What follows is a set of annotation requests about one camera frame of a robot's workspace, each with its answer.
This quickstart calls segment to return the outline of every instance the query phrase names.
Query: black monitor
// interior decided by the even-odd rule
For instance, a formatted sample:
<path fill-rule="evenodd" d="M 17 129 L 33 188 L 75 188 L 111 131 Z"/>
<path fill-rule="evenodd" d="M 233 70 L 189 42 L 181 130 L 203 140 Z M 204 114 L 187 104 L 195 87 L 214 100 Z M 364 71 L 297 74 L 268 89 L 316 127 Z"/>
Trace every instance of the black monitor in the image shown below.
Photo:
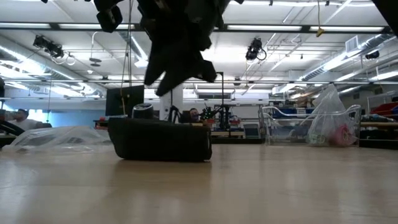
<path fill-rule="evenodd" d="M 122 98 L 124 100 L 125 112 L 123 112 Z M 143 102 L 143 85 L 107 90 L 105 116 L 126 114 L 131 117 L 133 107 Z"/>

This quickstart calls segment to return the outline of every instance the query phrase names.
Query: black bag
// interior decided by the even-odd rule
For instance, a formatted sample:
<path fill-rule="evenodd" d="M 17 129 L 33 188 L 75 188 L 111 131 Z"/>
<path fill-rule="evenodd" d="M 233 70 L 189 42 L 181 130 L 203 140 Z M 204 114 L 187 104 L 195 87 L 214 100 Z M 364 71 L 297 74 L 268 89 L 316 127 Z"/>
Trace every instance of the black bag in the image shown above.
<path fill-rule="evenodd" d="M 203 162 L 211 158 L 208 127 L 153 119 L 111 118 L 109 136 L 123 159 Z"/>

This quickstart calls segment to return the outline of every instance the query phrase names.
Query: clear plastic sheet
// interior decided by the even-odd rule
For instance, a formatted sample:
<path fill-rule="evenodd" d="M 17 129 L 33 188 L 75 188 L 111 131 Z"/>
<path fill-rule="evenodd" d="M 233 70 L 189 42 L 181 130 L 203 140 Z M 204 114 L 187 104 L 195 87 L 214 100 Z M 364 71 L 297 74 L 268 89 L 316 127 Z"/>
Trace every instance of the clear plastic sheet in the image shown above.
<path fill-rule="evenodd" d="M 109 134 L 88 126 L 33 129 L 22 133 L 3 151 L 90 152 L 111 145 Z"/>
<path fill-rule="evenodd" d="M 313 101 L 316 106 L 312 114 L 314 120 L 308 130 L 307 142 L 317 146 L 349 146 L 357 138 L 355 137 L 354 124 L 356 120 L 350 113 L 344 113 L 346 108 L 338 96 L 334 85 L 323 91 Z"/>

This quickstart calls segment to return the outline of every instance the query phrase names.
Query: wooden table surface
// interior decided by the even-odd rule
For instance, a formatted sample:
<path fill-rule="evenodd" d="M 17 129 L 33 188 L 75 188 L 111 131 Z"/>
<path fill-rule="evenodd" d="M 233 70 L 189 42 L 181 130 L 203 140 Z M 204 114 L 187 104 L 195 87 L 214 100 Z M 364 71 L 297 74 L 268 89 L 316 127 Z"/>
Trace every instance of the wooden table surface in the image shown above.
<path fill-rule="evenodd" d="M 361 127 L 376 127 L 376 128 L 398 128 L 398 122 L 361 122 Z"/>
<path fill-rule="evenodd" d="M 199 164 L 0 152 L 0 223 L 398 223 L 397 151 L 213 149 Z"/>

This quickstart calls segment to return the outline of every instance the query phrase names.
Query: pink object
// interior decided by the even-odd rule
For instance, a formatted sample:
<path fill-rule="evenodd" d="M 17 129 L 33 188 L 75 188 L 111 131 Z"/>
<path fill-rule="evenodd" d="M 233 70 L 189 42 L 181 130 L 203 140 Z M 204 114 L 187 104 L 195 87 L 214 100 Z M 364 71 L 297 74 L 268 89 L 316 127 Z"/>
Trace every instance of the pink object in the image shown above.
<path fill-rule="evenodd" d="M 353 143 L 353 137 L 346 124 L 340 126 L 330 138 L 330 143 L 337 146 L 349 146 Z"/>

